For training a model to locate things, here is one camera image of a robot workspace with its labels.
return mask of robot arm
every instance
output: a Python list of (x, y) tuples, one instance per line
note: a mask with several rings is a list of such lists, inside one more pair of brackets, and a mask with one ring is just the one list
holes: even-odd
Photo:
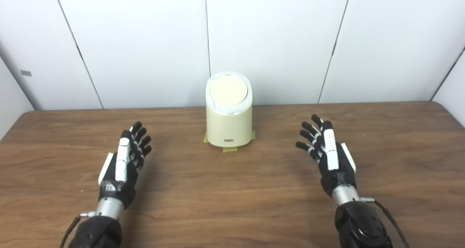
[(118, 151), (108, 154), (98, 177), (100, 193), (96, 210), (76, 217), (63, 238), (61, 248), (81, 217), (90, 218), (79, 225), (69, 248), (118, 248), (121, 245), (119, 219), (134, 200), (138, 174), (151, 151), (151, 147), (147, 146), (151, 138), (144, 137), (146, 132), (141, 122), (123, 131)]
[(303, 122), (305, 130), (300, 131), (311, 144), (297, 142), (296, 146), (317, 162), (321, 186), (337, 205), (335, 225), (342, 248), (392, 248), (376, 210), (366, 204), (374, 199), (362, 199), (357, 193), (356, 167), (347, 146), (336, 142), (331, 122), (315, 114), (312, 120), (319, 129)]

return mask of wood grain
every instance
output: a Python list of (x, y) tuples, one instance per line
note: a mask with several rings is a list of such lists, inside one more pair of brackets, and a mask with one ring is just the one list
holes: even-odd
[(433, 102), (255, 106), (257, 139), (225, 154), (203, 143), (203, 107), (29, 112), (0, 142), (0, 246), (57, 247), (95, 209), (106, 154), (140, 120), (154, 150), (123, 247), (338, 248), (335, 206), (294, 146), (312, 113), (333, 122), (359, 194), (389, 208), (412, 248), (463, 247), (465, 129)]

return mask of black cable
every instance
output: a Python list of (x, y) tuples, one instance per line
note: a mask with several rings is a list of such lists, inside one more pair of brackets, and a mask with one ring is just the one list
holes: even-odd
[(69, 234), (73, 231), (74, 227), (76, 227), (76, 225), (79, 223), (80, 220), (81, 220), (81, 216), (80, 216), (80, 215), (78, 215), (78, 216), (73, 220), (73, 222), (71, 223), (71, 225), (68, 227), (68, 230), (66, 230), (65, 236), (63, 236), (63, 240), (61, 240), (60, 248), (63, 248), (63, 246), (65, 246), (66, 239), (68, 238)]
[(408, 245), (407, 243), (407, 240), (405, 239), (405, 236), (404, 234), (402, 233), (402, 231), (400, 230), (399, 226), (397, 225), (396, 223), (396, 220), (394, 220), (394, 217), (392, 217), (391, 213), (389, 212), (388, 209), (386, 209), (380, 202), (378, 202), (377, 200), (374, 200), (374, 203), (376, 205), (379, 206), (379, 208), (381, 208), (381, 210), (383, 211), (383, 213), (386, 215), (386, 217), (390, 220), (390, 222), (392, 223), (392, 225), (395, 227), (395, 229), (397, 230), (397, 232), (399, 233), (399, 236), (400, 238), (402, 239), (402, 242), (404, 243), (405, 247), (406, 248), (410, 248), (410, 246)]

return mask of small label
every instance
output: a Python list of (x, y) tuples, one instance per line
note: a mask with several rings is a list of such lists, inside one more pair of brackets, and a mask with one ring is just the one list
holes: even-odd
[(23, 76), (32, 76), (32, 74), (31, 74), (30, 71), (21, 70), (21, 74), (22, 74)]

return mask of yellow tape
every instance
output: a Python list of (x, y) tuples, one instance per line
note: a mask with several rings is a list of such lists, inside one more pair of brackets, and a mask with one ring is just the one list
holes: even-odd
[[(255, 130), (252, 130), (252, 140), (255, 140), (255, 139), (257, 139), (257, 137), (255, 137)], [(205, 133), (205, 137), (204, 137), (204, 143), (208, 143), (208, 138), (206, 137), (206, 133)], [(230, 148), (223, 147), (223, 152), (224, 153), (234, 152), (234, 151), (237, 151), (237, 147), (230, 147)]]
[(237, 147), (231, 147), (231, 148), (224, 148), (224, 147), (223, 147), (223, 152), (224, 152), (224, 153), (227, 153), (227, 152), (234, 152), (234, 151), (237, 151)]

